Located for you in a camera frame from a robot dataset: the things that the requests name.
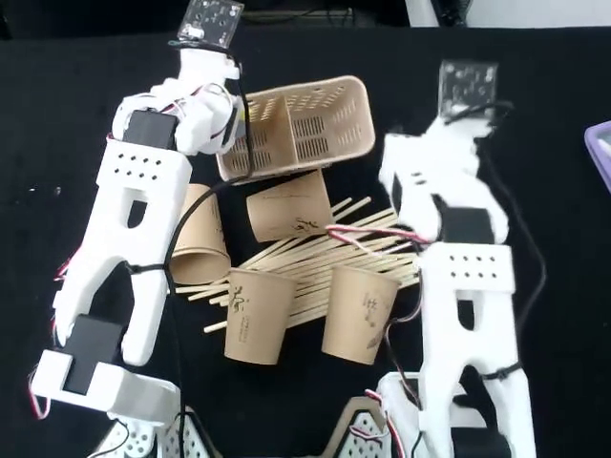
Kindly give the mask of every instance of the black cable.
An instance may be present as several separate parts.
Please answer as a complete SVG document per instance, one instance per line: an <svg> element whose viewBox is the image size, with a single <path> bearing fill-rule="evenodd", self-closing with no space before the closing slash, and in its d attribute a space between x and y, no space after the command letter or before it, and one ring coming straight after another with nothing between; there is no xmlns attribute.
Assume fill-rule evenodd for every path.
<svg viewBox="0 0 611 458"><path fill-rule="evenodd" d="M415 241L413 241L412 243L413 243L415 252L419 255L422 252L422 247ZM392 361L392 363L394 364L394 366L397 369L397 372L399 372L399 375L401 376L401 381L403 382L403 390L405 391L406 396L408 396L408 398L412 398L416 407L418 407L419 409L420 408L420 398L412 389L410 389L410 385L409 385L408 380L405 377L405 372L403 370L403 367L399 363L399 359L397 358L397 355L395 354L394 350L392 349L392 345L390 344L390 328L393 327L395 324L408 323L414 320L420 313L420 309L422 307L422 301L424 300L424 283L422 280L422 271L420 269L418 269L418 284L419 284L420 290L418 292L418 299L416 302L416 306L414 307L412 312L406 315L405 317L392 318L386 323L386 326L384 328L384 342L386 344L387 351L389 352L390 360Z"/></svg>
<svg viewBox="0 0 611 458"><path fill-rule="evenodd" d="M543 253L538 247L537 242L535 241L535 238L533 237L533 234L530 228L528 227L524 216L522 215L522 211L517 203L516 198L514 198L514 195L509 189L509 187L503 182L502 178L500 177L500 174L496 170L495 164L490 155L481 154L483 149L481 148L481 145L484 143L484 141L493 137L496 127L498 127L500 121L502 121L514 109L514 104L509 101L497 101L483 105L476 105L451 116L446 120L446 125L450 125L455 121L464 119L465 117L473 115L474 113L479 113L481 111L488 110L489 108L503 108L505 111L501 115L495 116L495 121L492 123L494 128L486 138L476 139L476 144L478 146L478 155L488 167L488 172L490 173L493 185L509 202L510 210L514 215L514 219L517 222L517 226L526 238L529 250L531 254L537 259L537 263L539 265L539 279L537 282L537 286L530 294L524 305L522 305L522 310L516 318L516 334L517 339L519 340L524 330L524 325L526 324L526 321L528 320L528 317L531 311L533 310L533 306L537 302L537 299L543 291L545 283L547 282L547 266L545 264L545 257L543 257Z"/></svg>
<svg viewBox="0 0 611 458"><path fill-rule="evenodd" d="M503 116L500 118L502 119L503 117L505 117L505 115L507 115L507 113L509 113L511 110L514 109L514 104L512 102L507 102L507 101L497 101L497 102L483 103L481 105L473 105L472 107L466 108L456 114L450 115L446 119L445 124L446 126L449 126L450 124L454 124L456 121L459 121L460 119L464 119L465 117L469 117L477 113L485 112L486 110L489 110L491 108L495 108L495 109L501 108L505 110Z"/></svg>
<svg viewBox="0 0 611 458"><path fill-rule="evenodd" d="M257 24L257 25L275 25L275 24L285 24L287 22L291 22L294 21L295 19L299 19L300 17L305 17L305 16L309 16L314 12L320 11L320 8L315 8L313 10L308 10L308 11L304 11L304 12L299 12L296 14L290 14L286 17L276 17L276 18L270 18L269 20L262 20L262 19L252 19L249 17L242 17L242 21L247 23L247 24Z"/></svg>
<svg viewBox="0 0 611 458"><path fill-rule="evenodd" d="M522 211L519 205L517 204L516 198L514 198L514 195L510 191L509 187L507 187L507 185L501 179L490 156L481 155L481 158L485 161L486 166L488 167L488 172L490 173L490 177L492 178L492 180L495 182L495 187L508 200L512 213L514 214L514 219L517 222L517 226L520 228L522 234L526 238L529 250L531 251L532 255L537 259L539 265L539 279L537 282L537 286L530 294L526 302L522 305L522 310L516 318L516 333L517 338L520 339L524 330L524 325L526 324L526 321L528 320L528 317L531 311L533 310L533 306L537 302L537 299L543 291L545 283L547 282L547 266L545 264L545 257L543 256L543 253L541 253L541 250L538 247L537 242L535 241L535 238L533 237L533 234L529 229L526 220L524 219L524 216L522 216Z"/></svg>
<svg viewBox="0 0 611 458"><path fill-rule="evenodd" d="M413 447L411 448L411 453L410 453L411 458L415 458L416 449L418 448L418 445L420 444L421 440L422 440L422 431L418 432L418 437L416 437L416 442L413 443Z"/></svg>
<svg viewBox="0 0 611 458"><path fill-rule="evenodd" d="M127 428L127 425L125 425L120 420L116 419L115 422L119 423L122 427L125 428L125 439L123 439L123 441L118 446L115 446L113 448L109 448L108 450L97 451L96 453L92 453L91 455L89 455L87 458L97 458L99 456L108 455L109 453L112 453L114 451L119 450L121 447L123 447L125 445L127 440L130 438L130 430L129 430L129 428Z"/></svg>
<svg viewBox="0 0 611 458"><path fill-rule="evenodd" d="M248 169L244 175L231 178L227 181L221 181L215 184L214 186L212 186L208 191L206 191L199 198L197 198L196 201L193 202L193 204L191 204L191 206L187 209L186 212L184 212L184 215L182 215L179 222L177 223L176 228L174 229L174 233L172 234L172 238L170 239L170 243L168 244L168 250L165 253L165 259L163 262L164 272L165 272L166 279L168 281L168 288L170 290L170 297L174 297L177 294L176 284L170 273L169 265L170 265L170 260L172 259L172 254L174 253L174 249L176 248L176 244L179 241L179 235L180 235L180 232L182 231L182 228L184 227L188 219L191 218L191 216L197 211L200 205L203 202L205 202L208 198L210 198L211 196L214 196L215 194L219 193L223 189L226 189L235 183L244 181L245 179L249 179L254 172L255 161L254 161L254 147L253 147L253 141L252 141L252 130L250 126L250 111L248 108L248 100L246 99L246 92L244 91L244 87L242 84L242 63L238 60L238 58L230 50L227 50L224 48L217 48L217 47L207 45L204 43L191 42L191 41L171 41L169 44L170 46L173 46L178 49L190 48L190 49L197 49L197 50L204 50L204 51L211 51L211 52L221 52L235 62L236 66L238 67L238 71L240 73L237 84L238 84L238 91L240 92L240 98L242 99L242 104L244 106L244 127L246 130L245 132L246 150L247 150L247 157L248 157ZM170 305L170 309L171 309L170 318L172 319L172 322L173 322L173 328L174 328L174 334L175 334L175 340L176 340L175 349L177 352L177 358L176 358L177 372L178 372L177 375L179 378L179 390L180 390L179 457L185 458L185 454L184 454L184 416L185 416L186 403L184 401L184 394L183 394L184 390L183 390L183 382L182 382L182 363L181 363L182 348L180 346L180 340L179 340L179 326L178 326L176 314L174 312L172 305Z"/></svg>

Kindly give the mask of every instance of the perforated plate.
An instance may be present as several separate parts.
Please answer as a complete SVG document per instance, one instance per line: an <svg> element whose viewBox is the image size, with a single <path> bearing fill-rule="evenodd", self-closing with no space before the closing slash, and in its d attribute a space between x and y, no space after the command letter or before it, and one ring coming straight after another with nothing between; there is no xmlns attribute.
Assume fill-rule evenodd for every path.
<svg viewBox="0 0 611 458"><path fill-rule="evenodd" d="M102 455L104 458L179 458L178 419L163 436L157 436L157 454L153 450L155 432L151 427L138 428L132 423L128 423L127 426L130 430L128 441L117 450ZM124 439L125 428L115 424L95 451L112 449ZM210 458L198 430L188 416L184 418L184 455L185 458Z"/></svg>
<svg viewBox="0 0 611 458"><path fill-rule="evenodd" d="M145 458L148 457L153 449L155 442L155 432L152 427L127 422L129 437L125 443L125 427L115 423L102 443L97 446L96 452L113 450L113 448L123 444L120 448L104 453L104 458Z"/></svg>
<svg viewBox="0 0 611 458"><path fill-rule="evenodd" d="M376 425L371 414L363 412L356 416L353 426L367 434L381 434L383 431ZM390 457L390 436L376 440L365 440L348 433L340 447L339 458L387 458Z"/></svg>

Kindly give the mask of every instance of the wire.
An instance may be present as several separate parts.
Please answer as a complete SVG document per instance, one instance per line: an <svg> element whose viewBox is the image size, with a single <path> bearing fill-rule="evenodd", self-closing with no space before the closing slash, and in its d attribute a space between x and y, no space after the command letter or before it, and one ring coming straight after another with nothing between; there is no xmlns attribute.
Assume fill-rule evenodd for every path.
<svg viewBox="0 0 611 458"><path fill-rule="evenodd" d="M251 19L248 17L242 17L242 21L247 24L257 24L257 25L274 25L274 24L285 24L287 22L294 21L295 19L299 19L300 17L309 16L314 12L321 11L320 8L315 8L313 10L308 10L304 12L299 12L297 14L290 14L286 17L277 17L269 20L259 20L259 19Z"/></svg>
<svg viewBox="0 0 611 458"><path fill-rule="evenodd" d="M120 420L115 420L115 422L119 423L122 427L125 428L125 439L123 439L121 441L121 443L118 446L114 446L112 448L109 448L107 450L102 450L102 451L96 451L94 453L92 453L91 455L87 456L87 458L97 458L98 456L104 456L107 455L109 453L112 453L114 451L119 450L121 447L123 447L125 445L125 443L127 442L127 440L130 438L130 429L127 428L127 425L125 425L123 422L121 422Z"/></svg>
<svg viewBox="0 0 611 458"><path fill-rule="evenodd" d="M415 458L416 449L418 448L420 441L422 441L422 431L418 432L418 437L416 437L416 442L413 443L413 447L411 448L410 458Z"/></svg>
<svg viewBox="0 0 611 458"><path fill-rule="evenodd" d="M388 431L382 432L380 434L370 434L366 431L363 431L362 429L358 427L354 427L353 425L350 425L348 429L350 431L350 434L352 434L353 436L359 437L363 439L365 442L373 441L380 445L382 445L381 439L389 435Z"/></svg>
<svg viewBox="0 0 611 458"><path fill-rule="evenodd" d="M420 255L420 253L422 252L422 247L420 246L420 244L415 243L413 247L416 253ZM403 389L406 392L406 395L410 397L413 403L415 404L415 406L418 409L420 409L421 407L420 398L418 397L417 393L411 388L410 383L408 382L408 379L405 377L405 372L403 370L403 367L399 363L399 359L397 358L397 355L394 353L394 350L392 349L392 344L390 343L390 328L393 327L395 324L399 324L399 323L405 324L405 323L411 322L412 320L415 320L418 317L418 315L420 315L420 312L422 311L422 302L424 300L424 281L422 278L422 269L420 268L418 268L418 283L420 285L419 286L420 289L418 292L418 299L417 299L416 306L414 307L412 312L406 315L405 317L391 318L386 323L386 326L384 328L384 342L389 352L390 360L396 367L397 372L399 372L399 376L401 377L401 385L403 386Z"/></svg>
<svg viewBox="0 0 611 458"><path fill-rule="evenodd" d="M32 372L28 374L28 393L30 395L30 407L32 408L32 412L34 413L36 420L45 420L51 413L51 399L45 398L45 407L44 409L40 408L40 404L38 403L38 397L32 391L32 379L37 368L38 364L35 365Z"/></svg>
<svg viewBox="0 0 611 458"><path fill-rule="evenodd" d="M344 225L344 224L330 224L328 226L326 226L327 229L327 233L328 235L332 238L332 239L336 239L339 241L342 241L343 243L348 243L351 245L356 246L357 248L365 251L366 253L369 253L373 256L384 256L384 255L388 255L390 253L393 253L395 251L399 251L403 248L406 248L408 246L411 246L411 244L413 242L417 242L417 243L423 243L423 244L428 244L430 243L428 240L426 239L422 239L421 237L419 237L416 233L411 232L411 231L405 231L403 229L395 229L395 228L389 228L389 229L380 229L380 228L368 228L368 227L357 227L357 226L348 226L348 225ZM384 250L384 251L373 251L370 250L369 248L367 248L363 243L361 243L360 241L358 241L357 239L353 239L351 237L348 236L344 236L341 233L365 233L365 234L376 234L376 235L391 235L391 236L398 236L404 239L408 239L409 242L407 243L403 243L401 245L392 247L388 250Z"/></svg>
<svg viewBox="0 0 611 458"><path fill-rule="evenodd" d="M481 105L473 105L472 107L466 108L456 114L452 114L450 115L446 121L445 124L446 126L449 126L450 124L454 124L456 121L459 121L461 119L464 119L465 117L469 117L471 115L475 115L477 113L481 113L481 112L485 112L486 110L489 110L491 108L502 108L505 110L504 115L501 117L501 119L503 117L505 117L505 115L507 115L511 110L514 109L514 104L512 102L509 101L497 101L497 102L488 102L488 103L483 103Z"/></svg>
<svg viewBox="0 0 611 458"><path fill-rule="evenodd" d="M231 94L229 93L229 91L227 91L227 88L225 88L223 85L221 85L219 83L210 83L210 84L208 84L206 86L206 91L208 90L208 88L210 86L216 86L216 87L220 88L221 91L225 94L225 97L227 98L227 101L229 102L229 106L230 107L233 106L233 100L231 99ZM227 117L227 120L224 122L222 128L218 132L216 132L215 134L212 134L210 136L210 139L216 138L217 136L219 136L220 134L225 132L225 129L227 129L227 127L229 126L229 123L231 122L231 118L232 117L233 117L232 113L231 113L231 111L229 111L229 116Z"/></svg>
<svg viewBox="0 0 611 458"><path fill-rule="evenodd" d="M399 458L407 458L405 454L405 449L403 448L403 443L401 442L401 437L399 436L399 431L397 430L396 426L394 425L388 414L386 416L386 423L389 425L390 434L392 435L392 439L394 440L394 443L397 446L397 453L399 455Z"/></svg>
<svg viewBox="0 0 611 458"><path fill-rule="evenodd" d="M483 155L482 154L483 148L481 148L482 144L484 144L485 141L490 140L490 138L494 136L495 130L498 127L498 125L500 124L500 122L505 117L507 117L507 115L515 108L515 106L512 102L509 102L509 101L498 101L498 102L489 103L485 105L478 105L478 106L463 110L462 112L458 114L455 114L453 117L446 120L446 125L452 124L453 122L459 119L462 119L468 115L471 115L473 113L476 113L477 111L486 110L488 108L499 108L499 107L504 108L505 112L501 116L497 116L495 118L495 121L493 123L494 128L487 137L476 139L476 145L479 147L478 155L482 158L483 162L488 167L488 172L490 173L490 178L492 179L492 182L495 188L498 191L500 191L500 193L509 202L511 212L514 215L514 219L517 222L517 226L519 227L520 231L524 235L524 238L526 238L529 250L531 254L536 258L538 266L539 266L539 278L538 278L537 285L535 286L535 289L533 289L532 293L529 295L528 299L522 305L522 310L516 318L516 334L517 334L517 338L520 339L523 333L526 321L528 320L528 317L530 316L533 310L533 307L535 306L535 303L537 302L537 299L540 296L541 292L543 291L543 288L545 287L545 284L547 282L547 265L545 263L545 257L543 256L543 253L541 252L537 242L535 241L535 237L533 237L533 233L531 232L530 228L528 227L528 224L526 223L526 219L522 215L522 211L519 207L519 204L517 203L516 198L514 197L509 186L507 186L505 182L502 180L502 178L500 177L500 174L496 170L495 164L492 158L490 157L490 155Z"/></svg>
<svg viewBox="0 0 611 458"><path fill-rule="evenodd" d="M195 202L193 202L191 206L187 209L187 211L184 212L184 215L180 217L180 220L177 223L176 228L174 229L174 233L172 234L172 237L170 238L170 243L168 244L168 249L165 253L165 259L163 261L164 272L165 272L166 279L168 282L168 288L170 290L170 297L174 297L177 295L176 283L174 282L174 279L172 278L172 274L170 273L168 266L170 265L172 254L174 253L174 249L176 248L176 245L179 241L179 235L180 235L180 232L182 231L182 228L187 223L189 218L191 218L191 216L197 211L200 205L204 201L206 201L208 198L210 198L211 196L214 196L215 194L230 187L231 185L235 183L244 181L245 179L249 179L254 172L255 161L254 161L254 148L253 148L253 141L252 141L252 129L250 125L250 111L248 108L248 100L246 99L246 92L244 91L244 87L242 84L242 63L240 62L240 60L238 60L238 58L230 50L223 49L223 48L217 48L214 46L206 45L204 43L193 42L193 41L170 41L169 45L179 50L187 48L187 49L196 49L196 50L203 50L203 51L210 51L210 52L221 52L225 54L228 58L234 61L239 71L239 77L238 77L237 84L238 84L238 91L240 92L240 98L242 99L242 104L244 108L244 127L246 130L245 139L246 139L246 149L247 149L247 158L248 158L248 169L246 170L246 173L243 176L234 177L227 181L218 182L217 184L212 186L210 189L208 189L208 191L202 194L199 198L197 198ZM184 454L184 416L185 416L185 410L186 410L186 403L184 401L184 393L183 393L184 389L183 389L183 382L182 382L182 364L181 364L182 348L180 346L178 321L176 318L176 314L174 312L174 307L172 306L170 306L170 318L173 322L173 328L174 328L174 333L175 333L175 349L177 352L176 360L177 360L177 372L178 372L177 375L179 378L178 382L179 382L179 390L180 390L179 457L185 458L185 454Z"/></svg>
<svg viewBox="0 0 611 458"><path fill-rule="evenodd" d="M516 333L519 339L524 330L526 321L528 320L528 317L530 313L532 312L533 307L535 303L537 302L538 297L540 296L541 292L543 291L543 288L545 287L545 283L547 282L547 265L545 263L545 257L543 256L543 253L541 252L540 248L538 247L537 242L535 241L535 238L533 237L533 234L531 230L529 229L528 224L526 223L526 220L524 219L524 216L522 215L522 211L519 205L517 204L516 198L514 198L514 195L512 194L509 187L501 179L492 159L490 158L490 155L482 155L482 158L484 159L488 167L488 171L490 172L490 177L492 178L493 182L495 183L495 187L508 200L512 213L514 214L514 219L517 222L517 226L520 228L522 234L526 238L529 249L531 253L533 254L533 256L537 259L537 263L539 266L539 278L538 278L537 285L535 286L535 289L532 291L532 293L529 295L526 302L522 305L522 310L516 318Z"/></svg>

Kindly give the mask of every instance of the brown paper cup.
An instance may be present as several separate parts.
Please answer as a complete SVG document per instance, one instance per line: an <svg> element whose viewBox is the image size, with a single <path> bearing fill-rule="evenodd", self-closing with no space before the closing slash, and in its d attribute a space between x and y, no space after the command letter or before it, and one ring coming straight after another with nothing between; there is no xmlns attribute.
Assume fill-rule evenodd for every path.
<svg viewBox="0 0 611 458"><path fill-rule="evenodd" d="M333 267L323 352L373 364L399 284L382 274Z"/></svg>
<svg viewBox="0 0 611 458"><path fill-rule="evenodd" d="M180 215L209 188L189 184ZM170 271L176 283L202 284L224 277L231 267L216 196L205 200L182 228Z"/></svg>
<svg viewBox="0 0 611 458"><path fill-rule="evenodd" d="M275 364L283 345L296 282L254 270L229 271L225 356Z"/></svg>
<svg viewBox="0 0 611 458"><path fill-rule="evenodd" d="M324 234L333 223L320 170L250 196L246 205L257 241Z"/></svg>

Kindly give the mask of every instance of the white 3d-printed bracket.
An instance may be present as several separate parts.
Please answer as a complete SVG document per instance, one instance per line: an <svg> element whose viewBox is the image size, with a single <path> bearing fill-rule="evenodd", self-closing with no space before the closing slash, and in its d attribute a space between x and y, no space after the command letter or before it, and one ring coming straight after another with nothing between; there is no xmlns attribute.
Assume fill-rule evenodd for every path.
<svg viewBox="0 0 611 458"><path fill-rule="evenodd" d="M421 256L423 365L418 387L419 427L437 458L452 458L450 404L468 364L490 374L518 359L512 295L512 253L506 245L438 242ZM458 301L474 306L474 329L458 319ZM534 458L528 381L519 368L505 379L484 380L495 405L498 431L513 456Z"/></svg>
<svg viewBox="0 0 611 458"><path fill-rule="evenodd" d="M87 231L53 301L62 345L76 317L89 313L95 291L120 262L164 262L190 176L191 164L180 153L108 141ZM146 210L142 222L128 228L136 200L146 202ZM132 286L134 310L121 350L125 363L143 365L153 352L167 281L162 270L151 270L133 275Z"/></svg>

